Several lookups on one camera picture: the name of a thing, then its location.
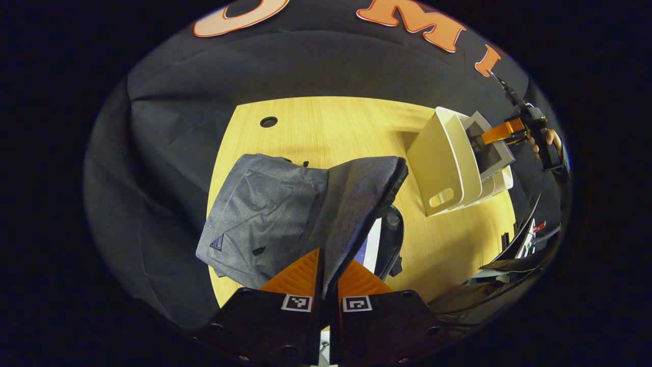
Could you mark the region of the black backdrop cloth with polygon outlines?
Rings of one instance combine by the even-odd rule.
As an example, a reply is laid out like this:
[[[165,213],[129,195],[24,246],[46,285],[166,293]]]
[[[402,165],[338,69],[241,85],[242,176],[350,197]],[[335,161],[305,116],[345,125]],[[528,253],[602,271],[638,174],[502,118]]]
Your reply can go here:
[[[235,0],[119,82],[85,158],[91,233],[127,292],[181,328],[218,310],[195,250],[210,173],[236,106],[369,97],[469,111],[488,88],[482,37],[417,0]]]

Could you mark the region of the grey fabric schoolbag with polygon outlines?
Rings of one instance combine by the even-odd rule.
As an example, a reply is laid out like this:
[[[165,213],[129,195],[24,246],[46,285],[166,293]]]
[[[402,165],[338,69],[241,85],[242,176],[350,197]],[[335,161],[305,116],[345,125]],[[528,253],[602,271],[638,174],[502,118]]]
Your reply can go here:
[[[393,203],[408,174],[400,156],[317,169],[281,156],[242,155],[210,209],[196,256],[219,276],[258,290],[321,248],[326,297],[382,219],[374,273],[384,280],[401,249],[403,220]]]

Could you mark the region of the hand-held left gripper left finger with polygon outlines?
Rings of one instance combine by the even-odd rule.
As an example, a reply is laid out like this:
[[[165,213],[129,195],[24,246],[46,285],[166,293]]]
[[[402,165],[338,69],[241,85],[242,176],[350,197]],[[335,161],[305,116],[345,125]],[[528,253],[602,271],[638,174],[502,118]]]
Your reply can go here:
[[[317,248],[260,289],[239,288],[196,340],[235,365],[317,365],[323,268]]]

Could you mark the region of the white electronic device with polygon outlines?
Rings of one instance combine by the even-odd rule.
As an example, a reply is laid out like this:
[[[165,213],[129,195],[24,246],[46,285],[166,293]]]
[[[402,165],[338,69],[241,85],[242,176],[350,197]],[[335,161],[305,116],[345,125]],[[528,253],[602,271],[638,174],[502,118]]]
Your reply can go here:
[[[547,222],[545,220],[537,224],[535,218],[532,218],[528,222],[528,225],[524,229],[524,232],[522,232],[524,237],[520,242],[519,250],[517,251],[517,253],[515,253],[516,259],[525,258],[535,252],[536,233],[543,230],[546,226],[547,226]]]

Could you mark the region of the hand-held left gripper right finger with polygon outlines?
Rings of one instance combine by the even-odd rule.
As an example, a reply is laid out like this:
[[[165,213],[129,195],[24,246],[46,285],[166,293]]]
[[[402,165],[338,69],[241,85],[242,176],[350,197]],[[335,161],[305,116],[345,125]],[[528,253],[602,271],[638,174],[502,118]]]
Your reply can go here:
[[[413,290],[394,291],[358,261],[338,280],[332,353],[339,365],[422,365],[450,329]]]

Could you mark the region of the white plastic bookshelf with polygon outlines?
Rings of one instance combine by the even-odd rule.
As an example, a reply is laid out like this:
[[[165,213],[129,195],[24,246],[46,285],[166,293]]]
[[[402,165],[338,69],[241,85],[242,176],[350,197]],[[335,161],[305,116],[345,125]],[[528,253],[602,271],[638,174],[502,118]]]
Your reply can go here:
[[[428,218],[489,200],[514,186],[510,165],[482,182],[463,122],[471,116],[437,107],[407,150]]]

